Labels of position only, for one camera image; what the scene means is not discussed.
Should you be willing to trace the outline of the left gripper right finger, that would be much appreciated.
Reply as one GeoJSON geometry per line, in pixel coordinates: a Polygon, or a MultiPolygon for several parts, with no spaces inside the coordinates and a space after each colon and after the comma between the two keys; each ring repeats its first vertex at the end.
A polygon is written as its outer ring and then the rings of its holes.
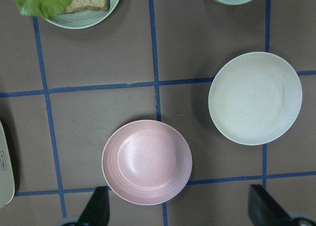
{"type": "Polygon", "coordinates": [[[254,226],[291,225],[291,217],[262,185],[249,186],[247,207],[248,216],[254,226]]]}

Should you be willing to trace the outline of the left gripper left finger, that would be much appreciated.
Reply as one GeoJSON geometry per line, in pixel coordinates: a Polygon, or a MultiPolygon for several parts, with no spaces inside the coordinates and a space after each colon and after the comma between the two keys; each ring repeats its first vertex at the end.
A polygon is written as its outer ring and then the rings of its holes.
{"type": "Polygon", "coordinates": [[[107,187],[97,187],[80,215],[78,226],[107,226],[109,223],[109,193],[107,187]]]}

